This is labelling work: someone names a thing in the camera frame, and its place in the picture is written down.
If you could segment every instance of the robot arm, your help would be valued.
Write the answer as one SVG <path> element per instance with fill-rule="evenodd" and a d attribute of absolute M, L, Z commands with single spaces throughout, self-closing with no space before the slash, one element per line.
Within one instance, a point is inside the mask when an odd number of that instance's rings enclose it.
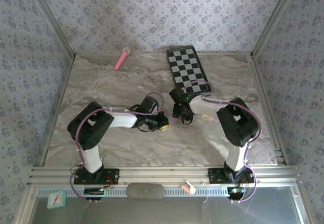
<path fill-rule="evenodd" d="M 145 124 L 150 131 L 153 131 L 166 127 L 169 124 L 163 112 L 159 112 L 155 115 L 136 114 L 151 114 L 157 105 L 157 101 L 154 98 L 146 97 L 140 105 L 135 105 L 131 108 L 133 112 L 129 110 L 127 112 L 126 110 L 112 110 L 107 113 L 103 110 L 90 116 L 81 127 L 78 135 L 78 142 L 81 146 L 85 169 L 89 174 L 95 174 L 103 168 L 103 164 L 99 157 L 98 144 L 109 128 L 139 128 Z M 100 108 L 102 107 L 97 102 L 92 102 L 70 122 L 67 130 L 74 140 L 81 121 L 93 111 Z"/>
<path fill-rule="evenodd" d="M 255 137 L 258 131 L 258 125 L 252 115 L 232 105 L 221 108 L 220 105 L 204 101 L 200 96 L 186 94 L 179 87 L 172 90 L 170 96 L 175 101 L 173 117 L 191 122 L 194 114 L 205 114 L 214 118 L 218 116 L 231 143 L 224 163 L 224 173 L 231 183 L 239 180 L 246 170 L 244 158 L 247 142 Z M 248 108 L 240 98 L 235 98 L 231 102 Z"/>
<path fill-rule="evenodd" d="M 199 96 L 193 98 L 189 103 L 189 106 L 194 114 L 205 114 L 215 119 L 217 119 L 216 115 L 218 115 L 219 110 L 221 110 L 219 109 L 220 106 L 203 101 Z M 246 148 L 246 144 L 242 147 L 237 147 L 233 144 L 229 145 L 226 164 L 233 171 L 239 171 L 244 167 L 244 154 Z"/>

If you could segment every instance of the aluminum frame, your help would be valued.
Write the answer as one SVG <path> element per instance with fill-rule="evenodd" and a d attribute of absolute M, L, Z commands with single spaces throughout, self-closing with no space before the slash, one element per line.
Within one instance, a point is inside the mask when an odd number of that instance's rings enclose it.
<path fill-rule="evenodd" d="M 35 2 L 38 4 L 47 22 L 52 27 L 55 36 L 62 45 L 62 49 L 70 57 L 70 59 L 73 59 L 74 52 L 72 50 L 72 47 L 70 46 L 68 39 L 66 38 L 48 3 L 46 2 L 46 0 L 35 0 Z"/>
<path fill-rule="evenodd" d="M 250 65 L 252 77 L 255 81 L 255 86 L 256 86 L 256 89 L 258 92 L 261 108 L 262 108 L 264 118 L 265 118 L 265 121 L 266 121 L 266 124 L 268 127 L 270 138 L 276 147 L 274 149 L 274 151 L 280 150 L 280 152 L 281 152 L 281 156 L 279 155 L 278 152 L 276 153 L 277 162 L 279 165 L 281 165 L 281 164 L 289 165 L 288 156 L 285 151 L 284 145 L 282 143 L 282 139 L 281 139 L 281 136 L 279 133 L 278 124 L 275 120 L 274 113 L 272 111 L 272 107 L 270 104 L 270 100 L 266 94 L 266 87 L 264 85 L 263 80 L 261 79 L 261 73 L 260 73 L 259 67 L 258 67 L 257 63 L 255 62 L 255 60 L 252 59 L 250 54 L 246 54 L 246 57 L 247 57 L 247 61 L 248 61 L 249 65 Z"/>
<path fill-rule="evenodd" d="M 287 6 L 290 4 L 291 0 L 278 0 L 277 4 L 275 5 L 272 13 L 264 26 L 257 42 L 255 43 L 252 49 L 253 59 L 259 57 L 260 53 L 262 52 L 263 48 L 267 44 L 273 30 L 276 28 L 280 18 L 282 17 L 283 13 L 285 12 Z"/>
<path fill-rule="evenodd" d="M 300 187 L 298 168 L 285 165 L 254 165 L 258 188 L 262 187 L 290 187 L 301 223 L 315 223 L 311 215 L 308 202 L 303 198 Z M 118 167 L 120 169 L 119 184 L 115 188 L 126 187 L 129 183 L 156 183 L 164 187 L 178 187 L 184 180 L 188 180 L 195 187 L 226 186 L 234 184 L 209 184 L 207 166 L 173 166 L 173 167 Z M 31 170 L 27 187 L 20 207 L 17 211 L 15 224 L 29 223 L 35 199 L 40 188 L 68 187 L 71 176 L 68 167 L 35 167 Z"/>

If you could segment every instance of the black and white checkerboard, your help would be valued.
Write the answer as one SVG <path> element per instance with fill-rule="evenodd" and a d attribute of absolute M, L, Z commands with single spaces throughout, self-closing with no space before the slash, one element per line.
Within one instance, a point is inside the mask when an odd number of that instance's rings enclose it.
<path fill-rule="evenodd" d="M 176 86 L 184 89 L 192 81 L 207 81 L 207 77 L 193 46 L 168 50 L 167 58 Z M 189 94 L 201 94 L 211 92 L 211 88 L 204 82 L 195 82 L 187 87 L 186 92 Z"/>

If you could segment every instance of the floral wallpaper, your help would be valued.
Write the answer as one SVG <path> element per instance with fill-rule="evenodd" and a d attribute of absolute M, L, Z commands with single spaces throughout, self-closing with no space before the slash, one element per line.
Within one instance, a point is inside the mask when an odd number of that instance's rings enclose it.
<path fill-rule="evenodd" d="M 75 53 L 251 51 L 277 0 L 47 0 Z"/>
<path fill-rule="evenodd" d="M 0 223 L 39 164 L 70 63 L 34 0 L 0 0 Z"/>
<path fill-rule="evenodd" d="M 290 164 L 324 223 L 324 0 L 292 0 L 257 59 Z"/>

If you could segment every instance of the gray marble tabletop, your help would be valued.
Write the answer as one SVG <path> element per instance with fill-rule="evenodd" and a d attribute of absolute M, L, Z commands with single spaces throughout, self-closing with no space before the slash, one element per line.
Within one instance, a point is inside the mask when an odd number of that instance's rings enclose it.
<path fill-rule="evenodd" d="M 263 123 L 261 138 L 252 144 L 250 164 L 276 164 L 273 144 L 245 56 L 221 53 L 198 54 L 207 78 L 216 92 L 211 98 L 242 98 Z M 139 104 L 149 92 L 161 93 L 170 126 L 163 132 L 111 128 L 99 145 L 105 166 L 223 165 L 229 142 L 218 120 L 195 115 L 183 125 L 171 117 L 175 87 L 165 53 L 143 53 L 127 57 L 119 71 L 113 67 L 118 56 L 77 56 L 54 128 L 45 166 L 80 163 L 68 123 L 92 101 L 116 109 Z"/>

